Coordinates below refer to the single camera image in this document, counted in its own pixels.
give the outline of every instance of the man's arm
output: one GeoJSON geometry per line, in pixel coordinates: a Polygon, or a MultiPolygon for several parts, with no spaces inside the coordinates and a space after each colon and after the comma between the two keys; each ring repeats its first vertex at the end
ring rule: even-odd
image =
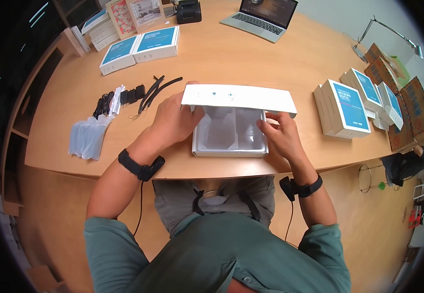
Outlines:
{"type": "MultiPolygon", "coordinates": [[[[165,99],[158,106],[153,124],[127,147],[129,157],[139,165],[151,165],[164,149],[185,140],[204,116],[201,107],[194,112],[189,106],[181,107],[182,95],[183,92],[165,99]]],[[[137,176],[115,159],[92,191],[86,218],[117,219],[132,201],[139,184],[137,176]]]]}
{"type": "MultiPolygon", "coordinates": [[[[279,125],[258,120],[257,126],[274,145],[279,155],[288,160],[297,184],[315,183],[318,174],[303,150],[295,121],[285,112],[279,112],[278,115],[266,113],[266,117],[278,121],[279,125]]],[[[311,196],[299,198],[298,201],[309,228],[315,224],[328,226],[337,223],[336,210],[324,185],[311,196]]]]}

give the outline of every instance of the floor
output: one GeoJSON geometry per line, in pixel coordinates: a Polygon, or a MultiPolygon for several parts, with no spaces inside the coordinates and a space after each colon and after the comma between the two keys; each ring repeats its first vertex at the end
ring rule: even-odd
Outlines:
{"type": "MultiPolygon", "coordinates": [[[[25,147],[18,165],[19,187],[24,208],[17,219],[21,245],[32,266],[46,264],[56,279],[65,281],[59,292],[93,292],[85,255],[83,229],[85,209],[95,181],[74,178],[28,167],[23,164],[25,147]]],[[[379,160],[367,162],[372,166],[379,160]]],[[[415,180],[394,191],[371,189],[363,194],[358,185],[360,165],[322,173],[342,231],[344,257],[352,278],[353,292],[384,292],[394,280],[412,235],[407,228],[407,211],[412,207],[415,180]]],[[[384,168],[372,169],[372,182],[384,178],[384,168]]],[[[275,177],[275,184],[283,176],[275,177]]],[[[360,183],[367,186],[369,173],[360,183]]],[[[154,209],[151,183],[144,185],[142,222],[136,239],[149,260],[168,242],[168,233],[154,209]]],[[[139,217],[139,192],[119,216],[131,231],[139,217]]],[[[290,202],[280,190],[275,192],[276,211],[270,230],[285,237],[290,220],[290,202]]],[[[298,200],[287,240],[298,245],[306,225],[298,200]]]]}

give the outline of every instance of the green shirt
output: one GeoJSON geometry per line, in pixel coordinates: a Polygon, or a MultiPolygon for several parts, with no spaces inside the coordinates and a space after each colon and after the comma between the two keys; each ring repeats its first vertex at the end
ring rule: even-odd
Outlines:
{"type": "Polygon", "coordinates": [[[232,278],[258,292],[349,292],[338,224],[314,225],[296,249],[235,212],[191,216],[149,263],[127,226],[85,223],[95,292],[226,292],[232,278]]]}

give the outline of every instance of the laptop screen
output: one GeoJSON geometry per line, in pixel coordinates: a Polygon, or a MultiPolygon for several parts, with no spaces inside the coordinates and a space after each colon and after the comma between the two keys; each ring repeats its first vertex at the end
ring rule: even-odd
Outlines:
{"type": "Polygon", "coordinates": [[[287,28],[296,6],[293,0],[243,0],[240,11],[287,28]]]}

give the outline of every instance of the wooden table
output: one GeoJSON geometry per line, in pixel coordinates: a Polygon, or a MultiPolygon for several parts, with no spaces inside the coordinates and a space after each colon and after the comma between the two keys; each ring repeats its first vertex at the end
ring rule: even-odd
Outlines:
{"type": "MultiPolygon", "coordinates": [[[[25,164],[62,173],[100,176],[128,146],[151,125],[158,104],[184,89],[186,81],[204,84],[239,84],[290,91],[297,107],[296,122],[303,147],[317,170],[328,170],[391,154],[386,131],[371,125],[365,138],[346,140],[322,134],[313,90],[326,79],[339,80],[350,67],[363,71],[366,64],[352,51],[342,33],[295,13],[287,32],[273,44],[219,21],[238,11],[239,1],[205,1],[202,21],[180,26],[179,54],[136,64],[103,76],[99,65],[107,48],[83,57],[64,56],[53,73],[33,118],[25,164]],[[138,103],[121,109],[106,131],[99,161],[68,155],[72,124],[93,114],[102,94],[121,84],[127,89],[144,84],[153,75],[165,81],[183,81],[165,88],[137,120],[129,115],[138,103]]],[[[175,25],[175,18],[168,18],[175,25]]],[[[191,137],[162,156],[166,164],[157,179],[228,178],[291,172],[287,161],[271,148],[264,158],[194,157],[191,137]]]]}

